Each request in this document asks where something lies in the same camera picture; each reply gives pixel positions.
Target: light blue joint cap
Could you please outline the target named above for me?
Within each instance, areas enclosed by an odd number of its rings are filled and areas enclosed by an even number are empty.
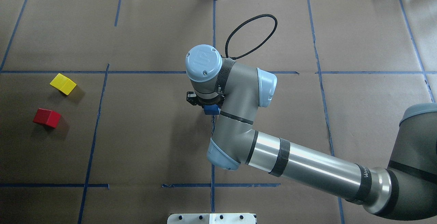
[[[268,107],[272,101],[278,79],[270,72],[258,70],[259,106]]]
[[[194,82],[206,82],[214,78],[222,68],[219,51],[210,45],[193,47],[185,58],[188,77]]]
[[[420,115],[424,113],[429,112],[437,112],[437,104],[436,103],[425,103],[425,104],[415,104],[411,107],[409,107],[405,113],[404,117],[402,118],[401,122],[399,123],[399,126],[401,126],[401,123],[405,121],[406,119],[415,116]]]
[[[208,160],[217,167],[227,170],[237,170],[240,163],[232,159],[228,154],[222,151],[212,140],[210,139],[208,147]]]

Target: robotic arm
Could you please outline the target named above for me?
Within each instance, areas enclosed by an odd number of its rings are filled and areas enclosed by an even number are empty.
[[[273,98],[274,74],[224,59],[210,45],[192,48],[185,64],[197,103],[221,106],[207,153],[215,166],[237,170],[245,163],[387,219],[437,215],[437,104],[408,108],[387,169],[368,169],[252,129],[258,107]]]

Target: red block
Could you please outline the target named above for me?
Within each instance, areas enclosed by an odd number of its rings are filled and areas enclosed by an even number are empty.
[[[54,112],[53,110],[38,109],[35,118],[33,118],[33,122],[41,125],[47,125],[52,128],[56,128],[56,126],[58,126],[58,122],[60,118],[61,115],[59,113]]]

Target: yellow block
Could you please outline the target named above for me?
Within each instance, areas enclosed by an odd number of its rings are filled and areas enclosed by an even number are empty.
[[[50,85],[65,93],[65,95],[69,95],[70,92],[75,88],[76,83],[59,73],[58,75],[56,75],[55,79],[50,82]]]

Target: black wire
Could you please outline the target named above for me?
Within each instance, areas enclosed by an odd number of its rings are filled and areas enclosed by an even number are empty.
[[[228,37],[228,40],[226,40],[226,45],[225,45],[225,55],[226,55],[226,57],[228,58],[229,57],[229,54],[228,54],[228,45],[229,45],[229,41],[231,41],[231,38],[232,38],[232,36],[234,36],[234,34],[237,32],[237,31],[239,31],[239,29],[241,29],[243,26],[245,26],[246,24],[248,24],[248,23],[250,23],[250,22],[252,22],[253,20],[256,20],[256,19],[258,19],[258,18],[261,18],[261,17],[271,17],[273,20],[274,20],[274,27],[273,27],[273,30],[272,30],[272,32],[269,34],[269,36],[267,36],[267,38],[263,41],[263,42],[261,42],[261,44],[259,44],[257,47],[255,47],[255,48],[253,48],[252,50],[250,50],[250,51],[248,51],[247,53],[245,53],[245,54],[243,54],[243,55],[241,55],[241,56],[238,56],[238,57],[231,57],[232,59],[234,59],[234,60],[236,60],[236,59],[239,59],[239,58],[242,58],[242,57],[244,57],[244,56],[247,56],[247,55],[249,55],[250,53],[252,53],[252,52],[254,52],[256,49],[258,49],[259,47],[261,47],[268,39],[270,39],[270,37],[273,35],[273,33],[275,32],[275,30],[276,30],[276,27],[278,26],[278,20],[276,19],[276,17],[274,17],[273,15],[271,15],[271,14],[261,14],[261,15],[258,15],[258,16],[256,16],[256,17],[253,17],[253,18],[251,18],[251,19],[248,19],[247,21],[245,21],[245,22],[243,22],[242,24],[240,24],[234,31],[232,31],[232,33],[229,35],[229,37]]]

